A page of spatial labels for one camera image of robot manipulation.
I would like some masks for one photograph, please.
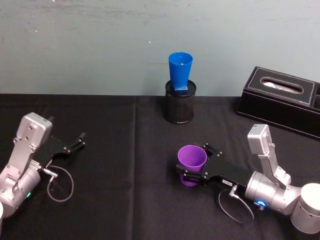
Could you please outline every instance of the blue cup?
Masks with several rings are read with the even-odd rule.
[[[169,56],[171,86],[175,90],[186,90],[193,57],[186,52],[174,52]]]

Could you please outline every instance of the blue led light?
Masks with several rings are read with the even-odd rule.
[[[257,204],[259,204],[260,206],[267,206],[263,201],[258,201]]]

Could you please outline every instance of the black mesh pencil holder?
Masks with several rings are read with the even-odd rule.
[[[175,90],[170,81],[165,85],[165,105],[163,116],[170,123],[185,124],[194,117],[194,99],[197,87],[188,80],[186,90]]]

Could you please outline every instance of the purple cup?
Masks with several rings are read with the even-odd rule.
[[[186,145],[178,151],[178,161],[188,171],[200,173],[204,164],[207,161],[207,154],[205,150],[196,145]],[[197,183],[184,181],[184,176],[180,175],[180,181],[187,187],[196,186]]]

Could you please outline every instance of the plastic cup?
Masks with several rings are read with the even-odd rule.
[[[186,90],[193,57],[186,52],[174,52],[169,56],[171,86],[175,90]]]
[[[202,172],[203,166],[207,161],[205,150],[196,145],[186,145],[178,151],[178,161],[188,171]],[[184,181],[184,176],[180,175],[180,181],[187,187],[196,186],[197,183]]]

